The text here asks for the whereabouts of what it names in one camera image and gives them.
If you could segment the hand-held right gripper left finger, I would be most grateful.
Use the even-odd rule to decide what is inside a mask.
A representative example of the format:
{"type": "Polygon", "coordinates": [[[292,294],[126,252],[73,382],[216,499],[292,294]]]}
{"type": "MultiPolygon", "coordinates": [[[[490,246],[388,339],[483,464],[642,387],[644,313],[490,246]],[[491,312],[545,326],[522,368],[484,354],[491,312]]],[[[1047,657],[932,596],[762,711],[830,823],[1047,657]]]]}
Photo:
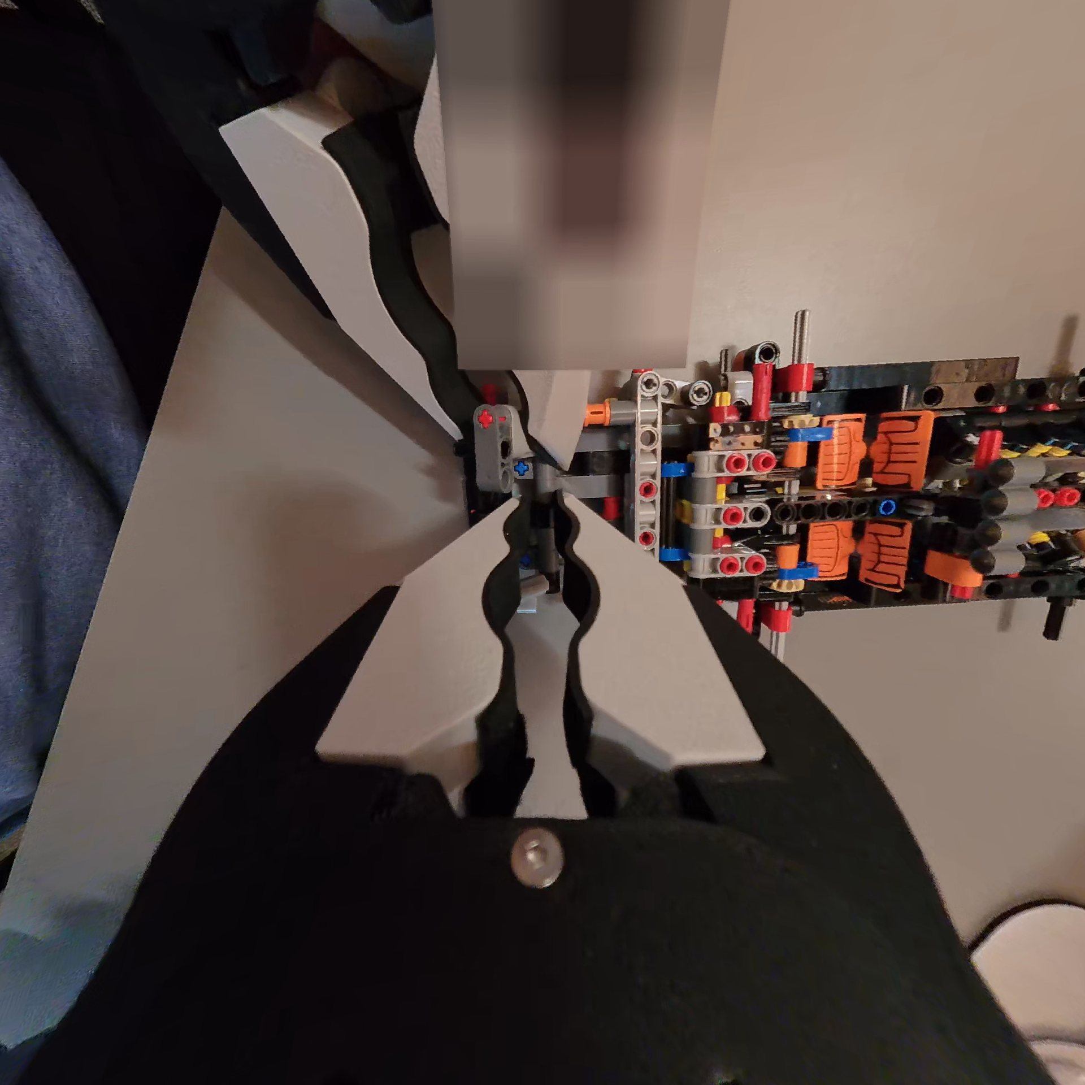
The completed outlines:
{"type": "Polygon", "coordinates": [[[316,750],[427,775],[470,815],[512,815],[531,777],[507,628],[529,508],[510,499],[409,574],[316,750]]]}

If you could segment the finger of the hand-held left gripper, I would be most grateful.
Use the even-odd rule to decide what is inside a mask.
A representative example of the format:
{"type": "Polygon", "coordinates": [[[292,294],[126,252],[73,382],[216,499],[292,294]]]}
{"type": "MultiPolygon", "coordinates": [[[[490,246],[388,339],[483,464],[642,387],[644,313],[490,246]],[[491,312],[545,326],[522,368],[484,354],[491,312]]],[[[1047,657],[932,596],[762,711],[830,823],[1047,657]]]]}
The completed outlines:
{"type": "Polygon", "coordinates": [[[352,118],[302,93],[219,133],[339,327],[461,441],[481,397],[457,361],[449,231],[408,141],[413,119],[352,118]]]}
{"type": "Polygon", "coordinates": [[[523,459],[539,447],[562,471],[572,464],[589,399],[588,370],[509,371],[520,396],[511,454],[523,459]]]}

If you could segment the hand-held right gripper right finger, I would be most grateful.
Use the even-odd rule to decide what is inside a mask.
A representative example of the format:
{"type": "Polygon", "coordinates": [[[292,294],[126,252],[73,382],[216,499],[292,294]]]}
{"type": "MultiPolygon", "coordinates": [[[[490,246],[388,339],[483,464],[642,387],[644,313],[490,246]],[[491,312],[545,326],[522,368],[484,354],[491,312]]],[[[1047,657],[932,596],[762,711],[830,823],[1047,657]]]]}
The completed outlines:
{"type": "Polygon", "coordinates": [[[559,494],[554,529],[569,643],[563,726],[589,815],[691,768],[753,765],[765,745],[682,582],[602,516],[559,494]]]}

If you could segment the lego car chassis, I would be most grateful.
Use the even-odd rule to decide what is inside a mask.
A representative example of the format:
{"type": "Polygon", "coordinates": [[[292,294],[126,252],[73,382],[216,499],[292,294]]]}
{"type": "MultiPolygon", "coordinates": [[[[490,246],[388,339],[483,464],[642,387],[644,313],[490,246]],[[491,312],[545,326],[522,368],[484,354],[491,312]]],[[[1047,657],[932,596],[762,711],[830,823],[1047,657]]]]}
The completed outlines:
{"type": "Polygon", "coordinates": [[[564,492],[777,658],[805,613],[981,601],[1039,601],[1056,643],[1084,598],[1084,374],[1019,366],[816,366],[801,309],[789,357],[760,341],[717,376],[633,371],[573,405],[569,454],[498,442],[502,486],[534,505],[522,564],[559,591],[542,505],[564,492]]]}

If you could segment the person's blue-clothed body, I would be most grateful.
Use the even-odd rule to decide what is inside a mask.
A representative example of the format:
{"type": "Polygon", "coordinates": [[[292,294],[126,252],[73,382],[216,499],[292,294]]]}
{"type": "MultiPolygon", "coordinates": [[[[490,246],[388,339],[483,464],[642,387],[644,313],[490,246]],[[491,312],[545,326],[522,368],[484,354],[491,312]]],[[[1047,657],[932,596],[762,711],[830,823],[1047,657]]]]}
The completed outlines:
{"type": "Polygon", "coordinates": [[[89,294],[2,164],[2,831],[31,806],[145,441],[89,294]]]}

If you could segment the white book stand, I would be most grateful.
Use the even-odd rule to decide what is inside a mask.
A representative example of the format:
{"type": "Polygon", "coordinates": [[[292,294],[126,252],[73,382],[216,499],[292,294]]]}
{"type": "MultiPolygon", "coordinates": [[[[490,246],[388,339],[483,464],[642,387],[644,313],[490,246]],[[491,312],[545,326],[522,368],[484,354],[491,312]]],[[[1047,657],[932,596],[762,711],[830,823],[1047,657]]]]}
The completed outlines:
{"type": "Polygon", "coordinates": [[[1056,1083],[1084,1082],[1084,907],[1037,901],[986,926],[970,957],[1056,1083]]]}

